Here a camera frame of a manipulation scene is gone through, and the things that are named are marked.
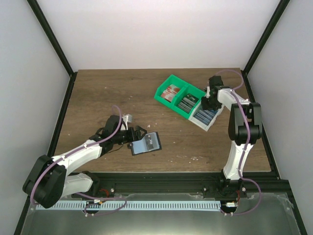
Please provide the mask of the black credit card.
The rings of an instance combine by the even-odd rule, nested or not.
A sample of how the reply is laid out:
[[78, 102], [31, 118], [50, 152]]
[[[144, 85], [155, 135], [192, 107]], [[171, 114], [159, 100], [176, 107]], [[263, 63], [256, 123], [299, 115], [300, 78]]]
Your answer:
[[160, 148], [157, 132], [146, 134], [144, 140], [148, 151], [153, 151]]

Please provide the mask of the black card holder wallet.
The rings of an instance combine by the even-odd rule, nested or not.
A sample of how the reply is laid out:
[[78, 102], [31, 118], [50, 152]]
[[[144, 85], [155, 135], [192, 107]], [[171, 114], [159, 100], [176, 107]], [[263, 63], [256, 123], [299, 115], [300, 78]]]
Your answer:
[[139, 155], [139, 154], [144, 154], [144, 153], [149, 153], [149, 152], [154, 152], [154, 151], [159, 151], [162, 149], [162, 146], [161, 146], [158, 132], [157, 132], [157, 137], [158, 137], [159, 144], [160, 144], [160, 148], [157, 150], [148, 151], [144, 138], [140, 141], [134, 141], [134, 142], [131, 142], [130, 144], [128, 144], [128, 149], [131, 150], [131, 153], [133, 156]]

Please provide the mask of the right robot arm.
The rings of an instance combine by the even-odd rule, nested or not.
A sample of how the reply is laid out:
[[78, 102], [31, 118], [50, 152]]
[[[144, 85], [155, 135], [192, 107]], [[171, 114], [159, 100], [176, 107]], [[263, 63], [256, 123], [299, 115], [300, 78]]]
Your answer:
[[219, 75], [209, 78], [206, 91], [207, 95], [201, 98], [204, 110], [217, 111], [226, 107], [230, 111], [228, 136], [231, 149], [217, 183], [219, 195], [229, 197], [239, 189], [247, 156], [257, 140], [262, 137], [261, 105], [239, 96], [235, 89], [224, 85]]

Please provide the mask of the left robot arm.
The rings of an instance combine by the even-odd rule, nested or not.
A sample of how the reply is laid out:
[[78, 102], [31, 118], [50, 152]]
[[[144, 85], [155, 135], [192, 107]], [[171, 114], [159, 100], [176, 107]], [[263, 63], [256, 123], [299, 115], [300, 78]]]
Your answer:
[[31, 203], [48, 209], [71, 194], [84, 193], [90, 198], [96, 197], [100, 192], [99, 184], [87, 173], [72, 173], [107, 154], [116, 144], [142, 140], [147, 131], [140, 126], [129, 127], [128, 123], [128, 116], [111, 115], [106, 125], [80, 146], [58, 156], [40, 156], [22, 187]]

